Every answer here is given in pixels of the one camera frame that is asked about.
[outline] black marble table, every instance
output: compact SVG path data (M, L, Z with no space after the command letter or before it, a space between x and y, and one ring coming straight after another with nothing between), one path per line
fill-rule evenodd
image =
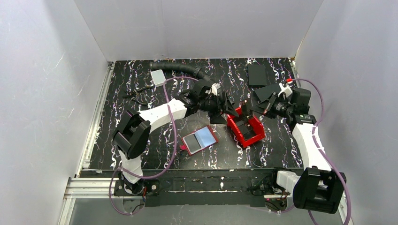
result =
M293 78L288 58L256 58L256 59L198 59L198 60L168 60L203 67L215 80L219 81L232 100L239 104L243 99L253 96L253 89L247 86L245 67L249 63L261 64L270 71L264 79L277 83L286 78ZM141 93L139 99L150 102L140 106L134 101L123 99L125 91L151 85L149 75L150 60L117 61L111 78L105 107L93 147L89 169L111 170L120 164L120 156L115 151L112 133L120 121L121 114L126 110L145 110L166 102L163 88L158 87ZM190 76L181 72L165 72L166 78L173 76ZM176 79L167 83L170 96L175 96L182 90L190 88L194 81ZM179 150L171 169L209 170L209 169L239 169L265 167L302 167L302 160L295 140L288 130L283 118L269 119L260 117L264 125L266 137L247 148L242 148L236 137L226 125L211 125L219 142L210 148L189 156L186 151ZM207 113L199 112L188 118L177 120L178 146L182 145L181 137L209 124ZM148 140L148 146L141 155L143 169L163 169L169 163L173 151L173 132L171 124L153 131Z

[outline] white wall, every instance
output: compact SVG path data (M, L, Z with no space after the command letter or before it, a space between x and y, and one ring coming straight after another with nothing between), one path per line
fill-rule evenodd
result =
M74 1L10 0L0 65L0 224L56 224L107 62Z
M108 61L294 57L323 0L75 0Z
M325 98L322 143L347 175L359 225L398 221L397 52L397 1L325 0L296 57Z

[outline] red tray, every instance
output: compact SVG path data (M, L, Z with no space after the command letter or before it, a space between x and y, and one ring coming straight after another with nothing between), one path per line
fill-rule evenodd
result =
M239 116L242 114L242 109L240 107L236 108L235 110L237 111ZM241 143L241 145L244 148L246 148L247 146L249 146L255 142L258 142L259 140L261 140L265 137L264 127L257 117L254 116L252 119L247 121L250 124L250 126L253 127L253 130L256 133L255 136L253 136L247 140L245 140L245 138L243 137L243 134L240 132L239 128L237 127L236 123L234 122L235 116L227 115L227 117L228 117L227 118L227 126L232 129L234 134L237 136L237 140Z

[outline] black pliers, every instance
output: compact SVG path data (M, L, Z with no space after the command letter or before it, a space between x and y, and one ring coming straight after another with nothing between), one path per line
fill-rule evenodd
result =
M153 86L145 86L145 87L139 88L137 90L132 89L131 91L125 91L126 95L123 96L123 98L131 98L131 100L137 102L140 105L148 105L148 103L139 101L137 97L140 92L143 92L147 89L152 89L152 88L153 88Z

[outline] gray floor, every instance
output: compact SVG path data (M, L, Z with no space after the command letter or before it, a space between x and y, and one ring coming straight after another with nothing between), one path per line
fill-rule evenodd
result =
M127 209L135 206L125 205ZM116 205L122 209L121 199ZM341 225L339 213L314 212L321 225ZM306 210L293 209L282 215L244 205L177 205L147 207L134 216L118 214L108 199L76 199L71 225L311 225Z

